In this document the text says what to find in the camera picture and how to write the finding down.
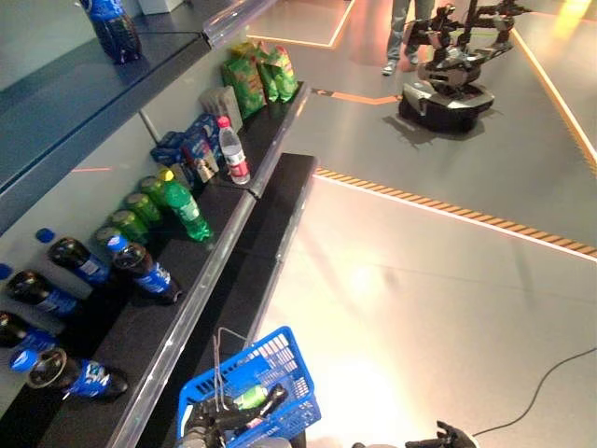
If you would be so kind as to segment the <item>robot right hand black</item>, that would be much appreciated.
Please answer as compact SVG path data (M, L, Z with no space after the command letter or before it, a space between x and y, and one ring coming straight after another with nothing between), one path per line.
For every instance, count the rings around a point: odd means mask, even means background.
M475 438L460 428L437 420L437 436L434 439L407 441L406 448L478 448Z

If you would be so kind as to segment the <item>robot left hand black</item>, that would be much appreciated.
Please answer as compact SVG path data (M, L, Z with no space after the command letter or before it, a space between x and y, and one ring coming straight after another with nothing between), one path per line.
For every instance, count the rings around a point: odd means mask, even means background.
M224 447L225 432L238 431L257 418L259 408L241 410L230 397L195 403L177 447Z

